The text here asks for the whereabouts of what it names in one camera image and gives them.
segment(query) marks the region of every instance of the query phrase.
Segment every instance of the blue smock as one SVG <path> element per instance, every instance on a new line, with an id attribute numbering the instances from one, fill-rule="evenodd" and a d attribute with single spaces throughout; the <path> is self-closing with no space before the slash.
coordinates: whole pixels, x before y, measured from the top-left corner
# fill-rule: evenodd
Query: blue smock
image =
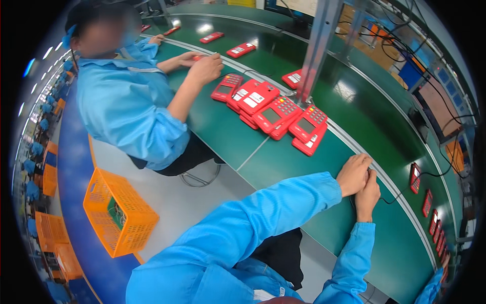
<path id="1" fill-rule="evenodd" d="M 424 287 L 422 293 L 415 299 L 414 304 L 432 304 L 442 285 L 440 279 L 444 273 L 444 268 L 438 269 L 430 281 Z"/>
<path id="2" fill-rule="evenodd" d="M 30 180 L 25 185 L 25 194 L 31 200 L 39 199 L 39 187 L 37 187 L 37 185 L 32 180 Z"/>
<path id="3" fill-rule="evenodd" d="M 32 150 L 32 154 L 34 155 L 41 155 L 42 152 L 44 152 L 44 147 L 38 142 L 31 143 L 30 148 Z"/>
<path id="4" fill-rule="evenodd" d="M 52 111 L 52 106 L 50 104 L 43 104 L 40 108 L 42 112 L 50 113 Z"/>
<path id="5" fill-rule="evenodd" d="M 117 50 L 125 59 L 80 58 L 76 101 L 93 138 L 162 170 L 184 152 L 189 131 L 166 109 L 174 92 L 148 40 Z"/>
<path id="6" fill-rule="evenodd" d="M 47 119 L 44 118 L 40 121 L 39 126 L 42 128 L 42 130 L 45 131 L 49 128 L 49 122 L 47 121 Z"/>
<path id="7" fill-rule="evenodd" d="M 29 174 L 34 173 L 34 169 L 35 169 L 35 162 L 31 160 L 24 161 L 24 170 L 27 171 L 27 173 Z"/>
<path id="8" fill-rule="evenodd" d="M 63 63 L 63 68 L 65 71 L 71 71 L 72 67 L 73 67 L 73 64 L 72 64 L 72 61 L 71 60 L 66 60 L 64 63 Z"/>
<path id="9" fill-rule="evenodd" d="M 29 218 L 27 220 L 27 229 L 29 230 L 29 233 L 31 234 L 31 236 L 38 237 L 37 226 L 35 225 L 35 219 Z"/>
<path id="10" fill-rule="evenodd" d="M 51 95 L 48 95 L 46 101 L 48 104 L 52 105 L 52 103 L 56 100 Z"/>
<path id="11" fill-rule="evenodd" d="M 262 301 L 261 290 L 302 300 L 290 282 L 249 256 L 264 239 L 302 226 L 338 204 L 341 195 L 337 181 L 324 172 L 224 203 L 132 271 L 126 303 L 254 304 Z M 366 290 L 363 278 L 371 267 L 374 234 L 373 223 L 354 225 L 315 304 L 363 304 L 358 294 Z"/>

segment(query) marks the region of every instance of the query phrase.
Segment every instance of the red payment terminal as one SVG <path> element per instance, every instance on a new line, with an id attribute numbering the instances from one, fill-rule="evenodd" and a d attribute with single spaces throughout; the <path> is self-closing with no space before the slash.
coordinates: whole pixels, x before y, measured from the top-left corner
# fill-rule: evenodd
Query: red payment terminal
<path id="1" fill-rule="evenodd" d="M 443 264 L 447 256 L 447 244 L 442 246 L 442 250 L 439 251 L 440 263 Z"/>
<path id="2" fill-rule="evenodd" d="M 432 205 L 432 193 L 430 189 L 427 189 L 427 193 L 425 194 L 425 201 L 424 206 L 422 207 L 422 213 L 425 217 L 429 216 L 430 206 Z"/>
<path id="3" fill-rule="evenodd" d="M 282 124 L 276 126 L 272 132 L 270 132 L 269 136 L 273 140 L 279 141 L 282 137 L 287 133 L 289 130 L 289 126 L 294 123 L 299 118 L 299 116 L 295 116 L 289 120 L 284 121 Z"/>
<path id="4" fill-rule="evenodd" d="M 177 26 L 174 26 L 174 27 L 173 27 L 173 28 L 171 28 L 170 30 L 166 31 L 166 32 L 164 33 L 164 36 L 167 36 L 167 35 L 169 35 L 169 34 L 172 34 L 173 32 L 177 31 L 177 30 L 178 30 L 178 29 L 180 29 L 180 28 L 181 28 L 181 27 L 180 27 L 180 26 L 178 26 L 178 25 L 177 25 Z"/>
<path id="5" fill-rule="evenodd" d="M 442 222 L 440 220 L 437 220 L 437 227 L 435 228 L 434 239 L 433 239 L 434 244 L 437 243 L 437 240 L 439 239 L 441 228 L 442 228 Z"/>
<path id="6" fill-rule="evenodd" d="M 282 76 L 283 82 L 285 82 L 290 88 L 296 89 L 300 78 L 302 77 L 302 69 L 297 70 L 295 72 L 289 73 L 287 75 Z"/>
<path id="7" fill-rule="evenodd" d="M 209 42 L 211 42 L 213 40 L 216 40 L 216 39 L 218 39 L 220 37 L 223 37 L 224 35 L 225 34 L 224 33 L 221 33 L 221 32 L 214 32 L 214 33 L 212 33 L 210 35 L 207 35 L 204 38 L 199 39 L 199 41 L 201 41 L 202 43 L 209 43 Z"/>
<path id="8" fill-rule="evenodd" d="M 438 220 L 437 209 L 434 209 L 434 212 L 432 212 L 432 221 L 430 222 L 430 228 L 429 228 L 430 235 L 434 235 L 435 227 L 437 225 L 437 220 Z"/>
<path id="9" fill-rule="evenodd" d="M 252 118 L 263 132 L 270 134 L 275 128 L 281 128 L 285 121 L 300 116 L 301 113 L 302 110 L 290 99 L 285 96 L 277 96 L 269 105 L 255 113 Z"/>
<path id="10" fill-rule="evenodd" d="M 300 119 L 289 126 L 289 131 L 303 143 L 312 141 L 315 143 L 315 135 L 323 128 L 327 129 L 327 115 L 315 106 L 309 106 Z"/>
<path id="11" fill-rule="evenodd" d="M 256 49 L 257 48 L 253 44 L 245 42 L 235 48 L 232 48 L 229 51 L 226 51 L 226 54 L 230 55 L 233 58 L 238 58 L 241 55 L 245 55 L 246 53 L 249 53 L 252 50 L 256 50 Z"/>
<path id="12" fill-rule="evenodd" d="M 242 81 L 243 76 L 236 74 L 226 75 L 211 94 L 211 98 L 217 101 L 226 102 L 228 97 L 231 98 L 231 96 L 235 94 L 236 89 L 240 86 Z"/>
<path id="13" fill-rule="evenodd" d="M 418 186 L 420 185 L 420 168 L 418 165 L 414 162 L 412 164 L 412 171 L 410 173 L 410 189 L 415 194 L 418 194 Z"/>
<path id="14" fill-rule="evenodd" d="M 267 104 L 271 103 L 272 100 L 279 95 L 279 89 L 264 81 L 256 87 L 253 87 L 253 89 L 248 90 L 247 94 L 238 100 L 238 107 L 251 116 L 260 111 Z"/>
<path id="15" fill-rule="evenodd" d="M 439 233 L 439 239 L 437 241 L 437 246 L 435 247 L 435 251 L 439 252 L 443 241 L 444 241 L 444 230 L 441 230 Z"/>
<path id="16" fill-rule="evenodd" d="M 300 150 L 302 153 L 304 153 L 305 155 L 312 156 L 315 150 L 317 149 L 317 146 L 319 146 L 321 139 L 324 137 L 324 134 L 328 129 L 328 124 L 324 122 L 322 123 L 322 126 L 316 129 L 317 131 L 313 132 L 313 136 L 311 140 L 309 140 L 306 143 L 303 143 L 297 137 L 295 137 L 292 140 L 292 145 L 296 147 L 298 150 Z"/>
<path id="17" fill-rule="evenodd" d="M 234 93 L 233 95 L 229 95 L 226 98 L 226 105 L 228 106 L 228 108 L 239 114 L 240 106 L 238 105 L 238 101 L 248 95 L 248 92 L 253 92 L 253 90 L 259 85 L 260 82 L 255 79 L 250 79 L 245 82 L 241 87 L 238 88 L 236 93 Z"/>
<path id="18" fill-rule="evenodd" d="M 258 130 L 258 125 L 255 123 L 255 121 L 253 120 L 253 118 L 250 115 L 245 113 L 245 111 L 240 111 L 240 119 L 245 124 L 247 124 L 250 128 L 252 128 L 254 130 Z"/>

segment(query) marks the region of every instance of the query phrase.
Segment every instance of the hand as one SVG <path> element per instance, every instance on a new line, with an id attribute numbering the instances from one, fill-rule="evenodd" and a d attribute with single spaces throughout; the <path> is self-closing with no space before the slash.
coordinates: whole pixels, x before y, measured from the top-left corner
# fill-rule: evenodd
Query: hand
<path id="1" fill-rule="evenodd" d="M 188 68 L 192 67 L 194 63 L 196 63 L 196 60 L 194 60 L 195 56 L 204 56 L 204 54 L 198 52 L 187 52 L 182 55 L 179 55 L 178 56 L 179 65 Z"/>
<path id="2" fill-rule="evenodd" d="M 218 78 L 221 75 L 221 70 L 224 67 L 223 61 L 220 57 L 221 55 L 216 53 L 196 61 L 189 70 L 186 81 L 202 87 Z"/>
<path id="3" fill-rule="evenodd" d="M 366 185 L 366 174 L 373 159 L 367 154 L 353 155 L 336 177 L 343 197 L 357 193 Z"/>
<path id="4" fill-rule="evenodd" d="M 373 222 L 373 209 L 380 199 L 380 186 L 376 183 L 376 171 L 369 170 L 369 177 L 363 189 L 355 196 L 356 221 L 363 223 Z"/>
<path id="5" fill-rule="evenodd" d="M 158 34 L 158 35 L 155 35 L 153 36 L 152 38 L 150 38 L 149 42 L 148 43 L 156 43 L 158 45 L 160 45 L 160 43 L 162 42 L 162 40 L 165 39 L 165 36 L 162 35 L 162 34 Z"/>

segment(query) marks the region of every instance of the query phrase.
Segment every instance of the electronic device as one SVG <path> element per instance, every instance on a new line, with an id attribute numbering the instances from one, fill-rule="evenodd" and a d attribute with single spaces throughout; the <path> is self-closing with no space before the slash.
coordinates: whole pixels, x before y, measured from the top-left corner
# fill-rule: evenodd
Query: electronic device
<path id="1" fill-rule="evenodd" d="M 226 51 L 226 54 L 228 54 L 229 56 L 231 56 L 233 58 L 238 58 L 238 57 L 245 55 L 246 53 L 249 53 L 252 50 L 256 50 L 256 49 L 257 49 L 257 47 L 255 47 L 253 44 L 245 42 L 245 43 L 240 44 L 237 47 L 232 48 L 229 51 Z"/>
<path id="2" fill-rule="evenodd" d="M 442 240 L 442 244 L 440 244 L 440 248 L 439 248 L 439 258 L 442 256 L 442 253 L 444 253 L 444 249 L 445 247 L 447 246 L 446 245 L 446 242 L 447 242 L 447 239 L 444 237 L 444 239 Z"/>
<path id="3" fill-rule="evenodd" d="M 178 29 L 180 29 L 180 28 L 181 28 L 181 27 L 180 27 L 180 26 L 178 26 L 178 25 L 177 25 L 177 26 L 174 26 L 174 27 L 173 27 L 173 28 L 171 28 L 170 30 L 166 31 L 166 32 L 164 33 L 164 36 L 170 35 L 170 34 L 172 34 L 173 32 L 177 31 L 177 30 L 178 30 Z"/>
<path id="4" fill-rule="evenodd" d="M 442 228 L 442 222 L 440 220 L 437 220 L 437 227 L 435 228 L 434 238 L 433 238 L 434 244 L 437 243 L 437 240 L 439 239 L 441 228 Z"/>
<path id="5" fill-rule="evenodd" d="M 252 116 L 267 104 L 271 103 L 275 97 L 279 96 L 280 90 L 264 81 L 246 93 L 238 100 L 238 107 Z"/>
<path id="6" fill-rule="evenodd" d="M 316 106 L 309 106 L 301 115 L 300 119 L 289 126 L 289 131 L 303 143 L 315 142 L 314 136 L 320 129 L 327 129 L 327 115 Z"/>
<path id="7" fill-rule="evenodd" d="M 316 129 L 317 131 L 313 132 L 313 136 L 311 137 L 311 140 L 309 140 L 306 143 L 303 143 L 301 140 L 295 137 L 292 140 L 292 145 L 296 147 L 298 150 L 300 150 L 302 153 L 304 153 L 305 155 L 312 156 L 316 151 L 317 147 L 319 146 L 319 143 L 321 142 L 322 138 L 324 137 L 324 134 L 328 129 L 328 124 L 326 122 L 323 122 L 322 126 Z"/>
<path id="8" fill-rule="evenodd" d="M 288 73 L 282 76 L 283 82 L 285 82 L 291 89 L 296 89 L 300 78 L 302 77 L 302 69 L 292 73 Z"/>
<path id="9" fill-rule="evenodd" d="M 439 239 L 437 240 L 437 246 L 435 247 L 435 251 L 437 251 L 437 253 L 439 252 L 440 246 L 442 246 L 443 241 L 444 241 L 444 230 L 442 229 L 439 233 Z"/>
<path id="10" fill-rule="evenodd" d="M 418 187 L 420 185 L 420 168 L 417 163 L 412 164 L 412 170 L 410 172 L 410 189 L 415 194 L 418 194 Z"/>
<path id="11" fill-rule="evenodd" d="M 233 95 L 229 95 L 226 98 L 226 105 L 228 108 L 232 109 L 236 113 L 240 113 L 240 106 L 238 105 L 238 101 L 241 100 L 244 96 L 248 95 L 248 92 L 253 92 L 253 90 L 260 85 L 260 82 L 255 79 L 250 79 L 245 82 L 241 87 L 238 88 L 236 93 Z"/>
<path id="12" fill-rule="evenodd" d="M 279 141 L 282 139 L 282 137 L 287 133 L 287 131 L 289 130 L 289 126 L 294 123 L 294 121 L 296 121 L 297 119 L 299 118 L 299 116 L 295 116 L 289 120 L 286 120 L 284 121 L 283 123 L 281 123 L 280 125 L 276 126 L 272 132 L 270 132 L 270 134 L 268 134 L 270 136 L 271 139 L 273 140 L 276 140 L 276 141 Z"/>
<path id="13" fill-rule="evenodd" d="M 280 128 L 283 122 L 300 116 L 302 110 L 285 96 L 277 96 L 270 104 L 256 112 L 253 121 L 263 132 L 270 134 L 276 127 Z"/>
<path id="14" fill-rule="evenodd" d="M 447 257 L 447 245 L 444 246 L 443 254 L 442 254 L 442 257 L 440 259 L 441 264 L 444 263 L 444 261 L 446 260 L 446 257 Z"/>
<path id="15" fill-rule="evenodd" d="M 240 111 L 240 119 L 245 124 L 247 124 L 250 128 L 252 128 L 254 130 L 258 130 L 258 125 L 255 123 L 255 121 L 253 120 L 253 118 L 250 115 L 245 113 L 245 111 Z"/>
<path id="16" fill-rule="evenodd" d="M 312 25 L 314 21 L 317 0 L 291 0 L 285 1 L 285 3 L 288 8 L 280 0 L 266 0 L 263 8 L 292 18 L 292 21 L 277 24 L 278 28 L 309 39 L 311 35 L 309 25 Z"/>
<path id="17" fill-rule="evenodd" d="M 430 206 L 432 205 L 432 192 L 430 189 L 427 189 L 427 193 L 425 194 L 424 206 L 422 207 L 422 213 L 425 217 L 429 216 Z"/>
<path id="18" fill-rule="evenodd" d="M 429 228 L 430 235 L 434 235 L 435 227 L 437 225 L 437 220 L 438 220 L 437 209 L 434 209 L 434 211 L 432 212 L 432 221 L 430 222 L 430 228 Z"/>
<path id="19" fill-rule="evenodd" d="M 218 39 L 220 37 L 223 37 L 224 35 L 225 34 L 224 33 L 221 33 L 221 32 L 214 32 L 214 33 L 212 33 L 210 35 L 207 35 L 204 38 L 199 39 L 199 41 L 201 41 L 202 43 L 209 43 L 209 42 L 211 42 L 213 40 L 216 40 L 216 39 Z"/>
<path id="20" fill-rule="evenodd" d="M 217 101 L 226 102 L 228 97 L 235 94 L 237 88 L 241 85 L 243 76 L 237 74 L 228 74 L 218 84 L 211 94 L 211 98 Z"/>

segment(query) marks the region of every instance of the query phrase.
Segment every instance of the orange plastic basket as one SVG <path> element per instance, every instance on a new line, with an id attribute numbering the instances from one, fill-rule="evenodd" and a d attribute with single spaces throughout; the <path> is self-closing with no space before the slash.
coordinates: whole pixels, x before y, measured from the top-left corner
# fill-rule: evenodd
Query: orange plastic basket
<path id="1" fill-rule="evenodd" d="M 54 252 L 55 244 L 68 244 L 69 237 L 60 216 L 35 212 L 35 227 L 39 238 L 40 249 L 43 252 Z"/>
<path id="2" fill-rule="evenodd" d="M 112 197 L 126 215 L 122 230 L 108 212 Z M 159 220 L 158 214 L 145 203 L 126 178 L 100 168 L 94 170 L 83 207 L 112 258 L 142 250 Z"/>
<path id="3" fill-rule="evenodd" d="M 47 196 L 53 197 L 56 193 L 57 188 L 57 168 L 46 164 L 44 166 L 44 175 L 42 181 L 42 193 Z"/>
<path id="4" fill-rule="evenodd" d="M 83 271 L 71 244 L 56 244 L 55 255 L 59 268 L 66 281 L 80 279 Z"/>

